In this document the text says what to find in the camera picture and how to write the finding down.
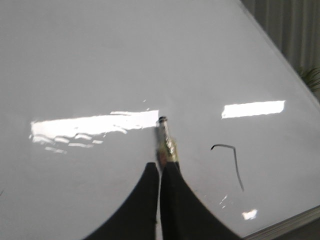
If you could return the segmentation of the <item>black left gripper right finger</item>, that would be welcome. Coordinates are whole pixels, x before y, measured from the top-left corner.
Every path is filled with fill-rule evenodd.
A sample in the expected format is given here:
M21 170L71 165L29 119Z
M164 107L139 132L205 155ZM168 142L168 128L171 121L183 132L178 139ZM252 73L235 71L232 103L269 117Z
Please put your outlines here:
M240 240L195 196L173 162L161 177L160 219L164 240Z

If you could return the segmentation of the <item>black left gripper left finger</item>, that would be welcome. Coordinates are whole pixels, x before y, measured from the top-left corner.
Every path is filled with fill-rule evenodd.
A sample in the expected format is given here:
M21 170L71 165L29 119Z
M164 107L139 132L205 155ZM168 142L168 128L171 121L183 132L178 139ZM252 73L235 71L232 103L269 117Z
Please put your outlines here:
M87 240L154 240L159 193L159 172L154 162L145 169L123 204Z

